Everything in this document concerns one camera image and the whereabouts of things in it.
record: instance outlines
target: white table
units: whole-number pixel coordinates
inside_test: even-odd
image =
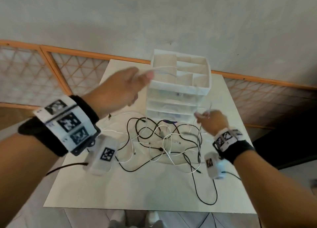
[[[141,71],[151,68],[150,65],[111,60],[101,80],[117,70],[137,66]],[[146,89],[139,93],[139,99],[125,110],[145,111]],[[212,88],[205,99],[205,108],[212,102],[213,109],[221,110],[229,120],[231,126],[237,127],[246,137],[247,131],[238,114],[236,106],[221,75],[212,75]],[[119,123],[110,126],[121,128],[125,132],[126,121],[131,117],[141,117],[138,114],[127,114],[114,117]],[[213,150],[212,137],[203,135],[202,155]],[[126,169],[134,169],[149,160],[148,149],[136,148],[137,154],[122,165]],[[120,160],[127,160],[131,154],[130,148],[120,154]],[[68,154],[63,165],[83,162],[87,153],[79,156]],[[255,213],[246,191],[237,178],[228,174],[223,180],[215,180],[218,200],[215,205],[208,206],[197,198],[191,174],[182,173],[175,166],[162,162],[149,162],[136,172],[126,172],[118,164],[113,163],[111,171],[103,176],[86,173],[81,166],[72,166],[59,171],[58,176],[44,204],[45,207],[69,208],[99,208],[99,209],[127,209],[127,210],[157,210],[157,211],[186,211],[186,212],[223,212],[223,213]],[[180,169],[190,171],[188,164],[179,166]],[[226,170],[236,174],[235,168],[228,162]],[[216,193],[212,180],[208,177],[205,165],[200,167],[202,174],[194,173],[198,194],[208,203],[214,202]]]

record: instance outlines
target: shoe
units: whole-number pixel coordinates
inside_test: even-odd
[[[159,214],[157,211],[148,211],[145,219],[149,226],[153,226],[159,220]]]
[[[116,220],[120,224],[125,226],[125,212],[124,210],[115,210],[110,220]]]

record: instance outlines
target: lattice panel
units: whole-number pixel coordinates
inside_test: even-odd
[[[44,106],[62,94],[36,50],[0,46],[0,102]]]
[[[96,88],[109,63],[105,60],[59,53],[52,53],[52,56],[75,95],[83,95]]]
[[[317,105],[317,92],[225,78],[245,124],[276,127]]]

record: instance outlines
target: plastic drawer organizer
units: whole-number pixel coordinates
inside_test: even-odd
[[[211,88],[206,58],[154,50],[154,79],[146,95],[146,115],[152,119],[192,123],[194,112]]]

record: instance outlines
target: wristband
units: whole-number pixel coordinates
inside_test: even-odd
[[[227,159],[232,164],[236,157],[247,150],[254,150],[243,137],[243,134],[237,130],[224,128],[215,135],[213,146],[222,158]]]
[[[79,155],[100,134],[97,114],[78,96],[64,95],[33,113],[18,133],[36,137],[57,156]]]

